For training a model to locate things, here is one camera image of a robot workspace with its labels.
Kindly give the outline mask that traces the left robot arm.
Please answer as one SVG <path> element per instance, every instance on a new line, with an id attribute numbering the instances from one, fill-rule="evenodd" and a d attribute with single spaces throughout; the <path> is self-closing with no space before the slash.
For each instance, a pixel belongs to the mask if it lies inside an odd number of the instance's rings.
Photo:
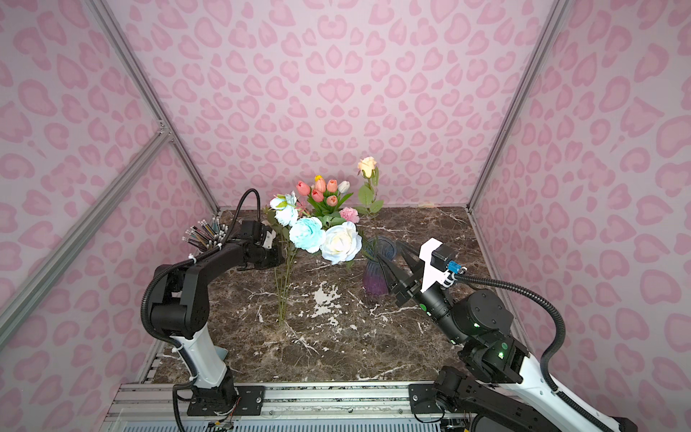
<path id="1" fill-rule="evenodd" d="M 182 262 L 157 268 L 142 297 L 142 325 L 180 354 L 193 387 L 220 388 L 231 372 L 208 330 L 209 285 L 235 267 L 263 270 L 282 262 L 275 230 L 260 221 L 243 221 L 236 236 Z"/>

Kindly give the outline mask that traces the large pink peony stem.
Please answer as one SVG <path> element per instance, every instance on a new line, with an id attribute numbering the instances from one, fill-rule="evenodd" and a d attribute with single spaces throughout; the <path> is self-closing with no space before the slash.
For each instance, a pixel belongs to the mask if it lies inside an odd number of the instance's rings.
<path id="1" fill-rule="evenodd" d="M 290 240 L 290 230 L 282 228 L 279 235 L 279 245 L 282 247 L 284 264 L 282 268 L 275 270 L 275 288 L 278 301 L 278 323 L 283 325 L 286 319 L 286 308 L 290 296 L 292 274 L 297 248 Z"/>

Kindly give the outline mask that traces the pink carnation flower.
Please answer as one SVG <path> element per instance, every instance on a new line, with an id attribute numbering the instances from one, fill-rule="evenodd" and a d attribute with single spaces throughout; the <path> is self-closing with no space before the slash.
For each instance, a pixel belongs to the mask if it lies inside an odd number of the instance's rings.
<path id="1" fill-rule="evenodd" d="M 358 210 L 352 207 L 345 207 L 340 210 L 339 215 L 341 218 L 343 218 L 345 221 L 352 222 L 354 224 L 358 224 L 360 221 L 360 216 L 358 213 Z"/>

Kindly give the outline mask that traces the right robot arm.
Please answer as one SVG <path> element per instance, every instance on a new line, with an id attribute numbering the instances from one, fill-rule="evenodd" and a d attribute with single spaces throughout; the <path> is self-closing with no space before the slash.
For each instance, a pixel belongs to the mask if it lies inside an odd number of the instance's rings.
<path id="1" fill-rule="evenodd" d="M 476 422 L 509 431 L 635 431 L 637 425 L 595 409 L 555 379 L 552 357 L 566 337 L 561 313 L 542 295 L 517 284 L 475 277 L 437 239 L 420 248 L 400 242 L 407 264 L 378 254 L 389 292 L 403 306 L 413 301 L 449 341 L 460 347 L 464 372 L 445 366 L 433 385 L 432 406 L 442 414 L 473 414 Z M 555 336 L 541 356 L 511 332 L 513 314 L 496 290 L 517 293 L 552 318 Z"/>

